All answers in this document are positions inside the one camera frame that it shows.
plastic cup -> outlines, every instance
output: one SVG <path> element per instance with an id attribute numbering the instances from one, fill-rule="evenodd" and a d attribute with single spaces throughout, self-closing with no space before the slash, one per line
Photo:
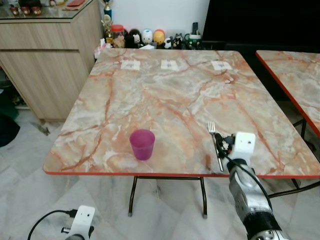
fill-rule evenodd
<path id="1" fill-rule="evenodd" d="M 130 135 L 134 156 L 139 160 L 148 160 L 154 149 L 155 135 L 147 129 L 138 129 Z"/>

wooden cabinet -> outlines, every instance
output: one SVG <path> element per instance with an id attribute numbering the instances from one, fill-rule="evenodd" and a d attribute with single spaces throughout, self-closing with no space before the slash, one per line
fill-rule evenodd
<path id="1" fill-rule="evenodd" d="M 92 0 L 70 19 L 0 20 L 1 65 L 38 119 L 67 118 L 95 63 L 100 16 Z"/>
<path id="2" fill-rule="evenodd" d="M 0 59 L 39 119 L 65 119 L 88 77 L 77 52 L 0 52 Z"/>

metal fork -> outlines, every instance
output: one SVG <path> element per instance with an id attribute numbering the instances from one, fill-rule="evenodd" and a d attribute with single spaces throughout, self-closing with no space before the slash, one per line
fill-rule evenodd
<path id="1" fill-rule="evenodd" d="M 218 152 L 218 149 L 217 149 L 217 143 L 216 143 L 216 137 L 215 137 L 216 127 L 215 127 L 215 122 L 214 121 L 209 121 L 208 122 L 208 131 L 212 136 L 213 145 L 214 145 L 216 157 L 218 158 L 220 171 L 223 172 L 224 171 L 224 167 L 222 165 L 222 161 L 221 161 L 221 158 L 219 157 L 219 152 Z"/>

tiled floor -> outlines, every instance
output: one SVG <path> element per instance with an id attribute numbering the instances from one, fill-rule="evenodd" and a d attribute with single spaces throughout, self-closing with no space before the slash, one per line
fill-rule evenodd
<path id="1" fill-rule="evenodd" d="M 281 103 L 293 119 L 299 115 Z M 29 111 L 20 112 L 16 139 L 0 148 L 0 240 L 25 240 L 37 219 L 50 210 L 79 205 L 96 208 L 92 240 L 246 240 L 226 178 L 206 178 L 208 219 L 202 218 L 202 195 L 197 181 L 139 179 L 128 217 L 133 177 L 50 176 L 44 159 L 61 129 L 49 125 L 45 136 L 31 123 Z M 319 139 L 307 131 L 307 140 Z M 290 180 L 263 181 L 269 192 L 293 188 Z M 275 216 L 292 240 L 320 239 L 320 188 L 271 200 Z M 72 220 L 54 214 L 38 225 L 31 240 L 64 240 L 62 227 Z"/>

clutter on shelf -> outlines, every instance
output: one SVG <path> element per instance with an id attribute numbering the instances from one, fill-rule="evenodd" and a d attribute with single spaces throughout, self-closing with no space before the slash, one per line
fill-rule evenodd
<path id="1" fill-rule="evenodd" d="M 105 42 L 113 48 L 202 49 L 202 36 L 199 33 L 197 22 L 192 24 L 192 31 L 185 34 L 184 37 L 181 32 L 176 33 L 175 36 L 166 36 L 163 29 L 156 29 L 153 32 L 150 28 L 145 28 L 142 31 L 133 28 L 127 31 L 123 25 L 113 24 L 111 12 L 110 15 L 105 14 L 101 22 L 105 32 Z"/>

